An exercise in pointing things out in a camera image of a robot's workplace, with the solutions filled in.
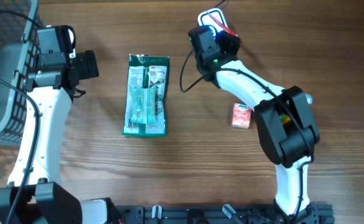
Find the green 3M package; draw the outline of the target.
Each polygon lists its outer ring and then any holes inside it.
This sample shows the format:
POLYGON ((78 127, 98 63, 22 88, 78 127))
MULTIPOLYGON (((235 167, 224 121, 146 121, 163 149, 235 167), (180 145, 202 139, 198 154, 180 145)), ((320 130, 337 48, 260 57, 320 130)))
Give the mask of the green 3M package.
POLYGON ((165 100, 169 81, 170 58, 130 55, 128 67, 128 82, 126 95, 126 111, 124 117, 124 136, 140 138, 157 138, 167 135, 167 121, 165 112, 165 100), (156 118, 157 123, 139 124, 133 123, 131 117, 135 109, 133 87, 150 88, 157 87, 156 118))

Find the teal snack packet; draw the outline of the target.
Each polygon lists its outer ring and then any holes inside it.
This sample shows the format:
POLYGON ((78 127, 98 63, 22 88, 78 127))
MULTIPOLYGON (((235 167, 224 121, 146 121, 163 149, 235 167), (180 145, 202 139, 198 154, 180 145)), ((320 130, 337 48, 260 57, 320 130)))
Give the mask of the teal snack packet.
POLYGON ((135 109, 131 117, 133 123, 152 124, 157 123, 156 118, 157 87, 136 88, 133 87, 135 109))

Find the orange jar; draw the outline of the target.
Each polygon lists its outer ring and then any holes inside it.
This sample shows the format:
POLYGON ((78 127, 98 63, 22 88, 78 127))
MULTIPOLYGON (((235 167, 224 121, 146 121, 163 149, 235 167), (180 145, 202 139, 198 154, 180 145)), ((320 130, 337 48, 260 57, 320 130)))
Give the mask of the orange jar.
POLYGON ((249 106, 235 103, 231 125, 235 128, 248 129, 251 121, 251 113, 252 109, 249 106))

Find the red stick sachet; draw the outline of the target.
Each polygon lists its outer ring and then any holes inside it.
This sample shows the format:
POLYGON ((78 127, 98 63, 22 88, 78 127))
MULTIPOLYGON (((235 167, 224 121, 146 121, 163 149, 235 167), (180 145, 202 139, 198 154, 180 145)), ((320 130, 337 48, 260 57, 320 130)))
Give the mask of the red stick sachet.
POLYGON ((218 19, 216 19, 215 17, 213 17, 211 14, 208 14, 209 17, 218 25, 220 26, 225 32, 234 35, 234 36, 238 36, 235 32, 233 32, 232 30, 230 30, 226 25, 224 25, 223 23, 221 23, 218 19))

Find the yellow dish soap bottle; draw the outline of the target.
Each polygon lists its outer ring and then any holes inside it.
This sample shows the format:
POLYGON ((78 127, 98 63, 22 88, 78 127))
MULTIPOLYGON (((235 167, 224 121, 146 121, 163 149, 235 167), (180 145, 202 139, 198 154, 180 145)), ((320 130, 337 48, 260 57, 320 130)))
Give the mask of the yellow dish soap bottle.
POLYGON ((308 93, 306 93, 305 96, 308 104, 311 105, 313 103, 313 97, 308 93))

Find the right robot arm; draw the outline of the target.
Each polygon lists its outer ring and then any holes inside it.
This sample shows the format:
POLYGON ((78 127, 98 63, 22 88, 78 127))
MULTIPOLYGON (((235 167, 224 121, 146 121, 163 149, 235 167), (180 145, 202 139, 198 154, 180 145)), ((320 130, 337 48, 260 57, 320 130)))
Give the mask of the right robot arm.
POLYGON ((240 38, 225 30, 198 26, 188 33, 202 80, 225 90, 255 113, 261 148, 276 166, 275 202, 289 220, 307 208, 307 170, 320 140, 306 94, 263 80, 238 60, 240 38))

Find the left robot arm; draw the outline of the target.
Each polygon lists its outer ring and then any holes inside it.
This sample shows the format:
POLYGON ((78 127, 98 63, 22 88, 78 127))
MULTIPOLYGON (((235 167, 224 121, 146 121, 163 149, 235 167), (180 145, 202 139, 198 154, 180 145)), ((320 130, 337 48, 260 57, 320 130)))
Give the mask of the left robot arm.
POLYGON ((71 26, 37 31, 40 54, 27 73, 21 94, 26 123, 17 162, 0 189, 1 223, 82 223, 81 202, 60 185, 60 154, 72 102, 86 92, 80 80, 98 77, 92 50, 75 53, 71 26))

